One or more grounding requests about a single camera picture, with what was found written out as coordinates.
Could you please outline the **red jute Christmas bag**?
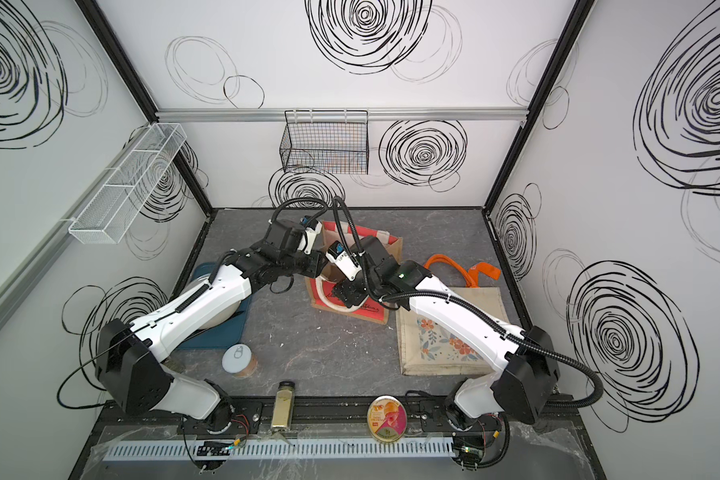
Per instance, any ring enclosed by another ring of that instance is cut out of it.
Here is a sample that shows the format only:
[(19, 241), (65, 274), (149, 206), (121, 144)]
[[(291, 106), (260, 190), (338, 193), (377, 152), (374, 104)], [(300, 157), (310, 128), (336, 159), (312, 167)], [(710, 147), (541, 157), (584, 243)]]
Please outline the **red jute Christmas bag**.
[[(386, 252), (400, 263), (402, 260), (403, 238), (390, 234), (388, 231), (375, 230), (362, 226), (356, 227), (361, 239), (372, 236), (380, 240)], [(353, 317), (376, 324), (386, 325), (389, 319), (389, 311), (378, 302), (367, 299), (359, 307), (350, 309), (346, 307), (333, 293), (336, 282), (342, 279), (341, 271), (333, 265), (328, 265), (322, 273), (321, 279), (305, 279), (307, 294), (310, 305), (318, 310)]]

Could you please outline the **beige floral canvas tote bag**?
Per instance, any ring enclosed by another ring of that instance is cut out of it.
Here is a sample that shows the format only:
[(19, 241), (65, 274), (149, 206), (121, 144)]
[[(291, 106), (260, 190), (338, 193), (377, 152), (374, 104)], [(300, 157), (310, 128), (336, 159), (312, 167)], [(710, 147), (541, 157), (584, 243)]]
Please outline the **beige floral canvas tote bag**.
[[(500, 289), (479, 285), (482, 275), (499, 280), (499, 268), (479, 262), (464, 269), (442, 254), (431, 256), (425, 266), (438, 264), (448, 265), (463, 277), (464, 285), (455, 287), (455, 293), (493, 316), (502, 320), (508, 318)], [(431, 319), (402, 309), (397, 312), (396, 324), (400, 368), (406, 376), (482, 376), (493, 372), (491, 365), (474, 349)]]

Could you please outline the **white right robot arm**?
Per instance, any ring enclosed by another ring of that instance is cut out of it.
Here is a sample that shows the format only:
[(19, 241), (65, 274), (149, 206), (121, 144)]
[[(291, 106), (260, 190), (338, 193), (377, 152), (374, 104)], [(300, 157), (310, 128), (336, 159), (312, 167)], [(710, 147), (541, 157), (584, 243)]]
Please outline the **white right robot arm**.
[(376, 237), (350, 248), (335, 241), (326, 257), (344, 275), (333, 288), (344, 306), (367, 298), (394, 304), (434, 321), (490, 365), (489, 373), (463, 381), (448, 395), (445, 414), (455, 429), (468, 430), (482, 416), (501, 412), (529, 425), (538, 421), (559, 379), (557, 362), (534, 350), (552, 346), (542, 329), (525, 331), (488, 314), (423, 265), (398, 263)]

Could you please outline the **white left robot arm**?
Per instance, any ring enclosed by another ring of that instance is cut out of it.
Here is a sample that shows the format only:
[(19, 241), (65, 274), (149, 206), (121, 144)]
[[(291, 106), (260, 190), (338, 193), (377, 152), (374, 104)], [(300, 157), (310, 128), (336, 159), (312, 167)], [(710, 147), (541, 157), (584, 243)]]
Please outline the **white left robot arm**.
[(113, 319), (100, 334), (97, 380), (132, 416), (166, 411), (226, 431), (234, 410), (221, 389), (164, 366), (164, 360), (209, 322), (226, 320), (235, 306), (282, 277), (316, 278), (327, 260), (314, 244), (322, 230), (315, 218), (271, 220), (250, 247), (224, 253), (208, 277), (168, 304), (130, 321)]

